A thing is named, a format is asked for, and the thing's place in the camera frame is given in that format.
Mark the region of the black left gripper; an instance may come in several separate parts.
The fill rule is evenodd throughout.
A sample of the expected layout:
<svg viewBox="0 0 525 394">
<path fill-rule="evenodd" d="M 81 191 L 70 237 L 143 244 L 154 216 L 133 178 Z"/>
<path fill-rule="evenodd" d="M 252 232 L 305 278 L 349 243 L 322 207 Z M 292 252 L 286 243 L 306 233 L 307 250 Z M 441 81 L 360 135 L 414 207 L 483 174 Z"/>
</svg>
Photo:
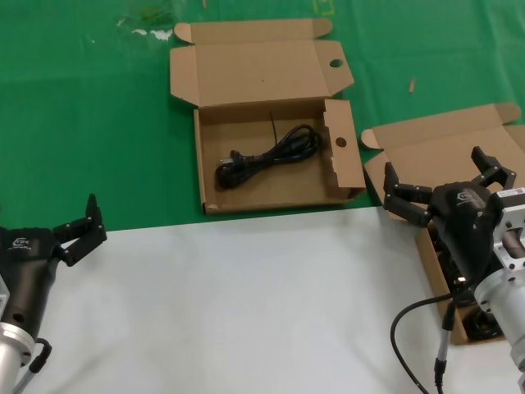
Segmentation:
<svg viewBox="0 0 525 394">
<path fill-rule="evenodd" d="M 107 240 L 95 194 L 85 216 L 53 230 L 1 229 L 1 277 L 9 290 L 1 321 L 37 335 L 59 259 L 73 267 Z"/>
</svg>

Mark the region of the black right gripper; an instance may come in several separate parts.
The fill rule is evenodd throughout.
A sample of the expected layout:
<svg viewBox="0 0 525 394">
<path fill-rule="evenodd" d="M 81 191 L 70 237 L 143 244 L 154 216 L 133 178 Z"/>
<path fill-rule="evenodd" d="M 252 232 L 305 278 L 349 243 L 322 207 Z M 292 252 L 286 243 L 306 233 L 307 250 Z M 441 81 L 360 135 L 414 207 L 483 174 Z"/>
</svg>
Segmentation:
<svg viewBox="0 0 525 394">
<path fill-rule="evenodd" d="M 394 166 L 387 162 L 383 207 L 416 226 L 426 226 L 432 216 L 460 273 L 468 283 L 479 283 L 488 276 L 493 258 L 493 226 L 486 212 L 491 192 L 487 188 L 497 183 L 503 190 L 513 189 L 516 173 L 479 146 L 472 149 L 471 159 L 480 172 L 472 182 L 449 183 L 434 190 L 401 183 Z"/>
</svg>

